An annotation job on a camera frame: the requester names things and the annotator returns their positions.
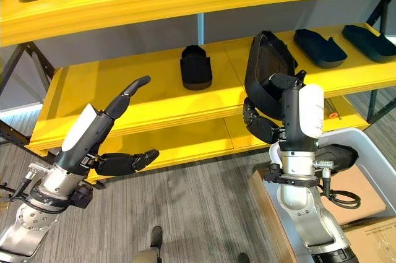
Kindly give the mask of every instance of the black cable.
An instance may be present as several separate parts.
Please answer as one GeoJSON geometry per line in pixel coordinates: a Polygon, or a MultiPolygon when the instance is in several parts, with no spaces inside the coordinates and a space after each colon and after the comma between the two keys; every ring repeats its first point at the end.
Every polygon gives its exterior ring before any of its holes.
{"type": "MultiPolygon", "coordinates": [[[[318,184],[318,187],[320,187],[323,191],[321,193],[321,196],[326,196],[325,191],[327,190],[324,189],[323,186],[320,184],[318,184]]],[[[328,198],[328,200],[333,202],[335,205],[342,207],[344,209],[357,209],[358,207],[360,207],[361,199],[355,193],[342,191],[342,190],[331,190],[331,189],[328,191],[329,191],[329,196],[326,196],[326,198],[328,198]],[[352,200],[351,201],[342,200],[337,198],[337,195],[349,197],[352,200]]]]}

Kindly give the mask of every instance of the gray carpet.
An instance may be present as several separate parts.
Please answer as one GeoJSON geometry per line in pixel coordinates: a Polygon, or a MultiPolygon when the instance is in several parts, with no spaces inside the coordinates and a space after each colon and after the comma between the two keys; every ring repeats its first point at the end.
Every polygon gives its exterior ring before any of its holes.
{"type": "MultiPolygon", "coordinates": [[[[364,116],[369,93],[348,98],[364,116]]],[[[378,107],[396,97],[396,88],[381,90],[378,107]]],[[[3,119],[31,132],[38,112],[3,119]]],[[[366,133],[396,167],[396,110],[366,133]]],[[[164,228],[163,262],[236,262],[238,253],[251,262],[277,262],[248,178],[262,151],[241,153],[108,181],[95,191],[86,210],[70,208],[62,215],[35,262],[131,262],[148,246],[150,230],[164,228]]],[[[0,174],[15,187],[36,158],[9,144],[0,145],[0,174]]],[[[15,207],[1,213],[0,230],[14,220],[15,207]]]]}

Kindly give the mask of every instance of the robotic arm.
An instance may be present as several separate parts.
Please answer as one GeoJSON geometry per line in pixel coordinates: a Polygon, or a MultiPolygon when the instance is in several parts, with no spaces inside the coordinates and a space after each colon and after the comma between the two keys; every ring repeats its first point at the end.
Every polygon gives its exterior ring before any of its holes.
{"type": "Polygon", "coordinates": [[[278,201],[293,220],[315,263],[358,263],[350,242],[321,202],[322,195],[342,207],[359,206],[360,198],[355,194],[330,190],[331,172],[349,168],[357,159],[357,153],[341,145],[318,151],[324,120],[324,92],[318,85],[304,85],[304,72],[291,74],[296,62],[286,46],[274,37],[270,32],[255,37],[245,76],[248,98],[244,101],[243,116],[246,127],[266,143],[279,141],[282,151],[282,168],[279,163],[271,163],[264,179],[280,184],[278,201]],[[275,66],[278,73],[263,76],[262,73],[269,69],[262,67],[269,67],[273,62],[280,64],[275,66]],[[282,119],[283,127],[260,116],[256,105],[264,114],[282,119]],[[323,157],[318,160],[316,153],[323,157]],[[329,155],[334,157],[325,160],[329,155]],[[336,193],[354,200],[337,199],[336,193]]]}
{"type": "Polygon", "coordinates": [[[106,139],[114,121],[127,109],[137,89],[150,82],[145,76],[135,80],[103,111],[87,105],[66,136],[61,151],[52,166],[41,163],[29,165],[28,173],[16,190],[2,184],[0,189],[11,194],[5,200],[22,201],[15,222],[0,236],[1,262],[29,262],[47,232],[69,206],[86,208],[92,200],[92,188],[80,184],[91,168],[100,175],[129,175],[153,162],[158,150],[129,155],[107,153],[99,156],[99,146],[106,139]],[[24,193],[33,177],[44,173],[30,190],[24,193]]]}

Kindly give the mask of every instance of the black shoe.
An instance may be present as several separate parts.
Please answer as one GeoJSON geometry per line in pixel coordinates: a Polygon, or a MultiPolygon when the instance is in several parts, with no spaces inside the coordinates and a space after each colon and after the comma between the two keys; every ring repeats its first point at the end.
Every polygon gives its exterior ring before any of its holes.
{"type": "Polygon", "coordinates": [[[238,256],[238,263],[250,263],[248,255],[241,252],[238,256]]]}
{"type": "Polygon", "coordinates": [[[150,247],[156,247],[161,249],[162,245],[162,228],[161,226],[155,226],[151,230],[151,245],[150,247]]]}

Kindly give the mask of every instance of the gray wall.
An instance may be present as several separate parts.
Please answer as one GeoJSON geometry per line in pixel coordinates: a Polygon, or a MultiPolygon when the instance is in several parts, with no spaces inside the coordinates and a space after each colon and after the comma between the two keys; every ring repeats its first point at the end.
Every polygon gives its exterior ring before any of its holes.
{"type": "MultiPolygon", "coordinates": [[[[205,42],[274,32],[364,22],[379,0],[305,0],[205,14],[205,42]]],[[[396,35],[396,1],[389,8],[387,33],[396,35]]],[[[54,67],[167,50],[197,43],[197,17],[176,17],[47,38],[35,42],[54,67]]],[[[0,49],[8,60],[14,46],[0,49]]],[[[0,110],[45,97],[38,74],[26,55],[0,97],[0,110]]]]}

